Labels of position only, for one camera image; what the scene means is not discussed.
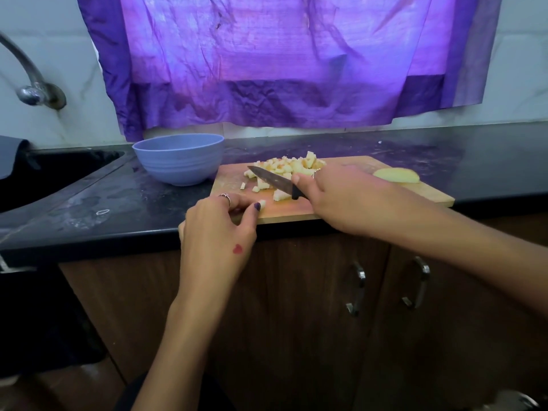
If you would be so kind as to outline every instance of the person's left arm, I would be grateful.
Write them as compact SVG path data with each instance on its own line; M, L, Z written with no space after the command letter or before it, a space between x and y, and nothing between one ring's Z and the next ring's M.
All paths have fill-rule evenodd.
M230 195L200 200L179 225L179 291L160 348L132 411L193 411L209 343L234 283L249 259L260 204ZM245 209L239 226L229 211Z

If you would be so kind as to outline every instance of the cutting board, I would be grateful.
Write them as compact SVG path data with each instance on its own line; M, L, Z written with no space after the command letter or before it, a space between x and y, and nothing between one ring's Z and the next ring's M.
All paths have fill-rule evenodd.
M356 165L367 173L374 173L378 169L390 167L369 156L332 157L322 160L325 160L327 164ZM299 198L298 200L275 202L272 199L274 193L272 188L261 190L259 193L253 192L251 189L257 186L257 179L248 179L243 175L248 165L252 165L252 163L223 164L219 167L210 196L217 196L221 193L244 193L250 195L254 200L265 200L266 207L261 211L257 223L292 222L319 218L313 213L312 205L306 199ZM244 190L240 190L242 182L245 182ZM455 202L455 199L451 196L428 186L426 183L407 183L401 184L401 186L442 206L451 207Z

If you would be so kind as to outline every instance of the gray cloth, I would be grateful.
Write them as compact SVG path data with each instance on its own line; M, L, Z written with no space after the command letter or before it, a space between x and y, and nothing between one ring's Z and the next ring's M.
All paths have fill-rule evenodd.
M17 150L29 144L22 138L4 137L0 135L0 179L5 179L11 174Z

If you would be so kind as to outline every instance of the white tile wall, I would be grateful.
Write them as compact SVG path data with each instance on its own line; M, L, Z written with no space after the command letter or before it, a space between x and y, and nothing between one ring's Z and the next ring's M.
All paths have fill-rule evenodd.
M390 125L352 131L548 120L547 17L548 0L503 0L482 104L397 118ZM0 0L0 30L24 49L47 80L65 90L68 100L60 113L20 103L14 89L27 84L26 75L0 47L0 134L28 138L38 148L124 142L76 0ZM150 130L146 136L215 132L240 138L344 130L220 123Z

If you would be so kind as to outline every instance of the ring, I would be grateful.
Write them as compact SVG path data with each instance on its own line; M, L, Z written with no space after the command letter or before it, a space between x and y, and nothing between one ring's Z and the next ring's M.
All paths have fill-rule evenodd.
M229 200L229 209L232 207L232 200L230 200L230 196L227 193L221 193L219 196L226 197Z

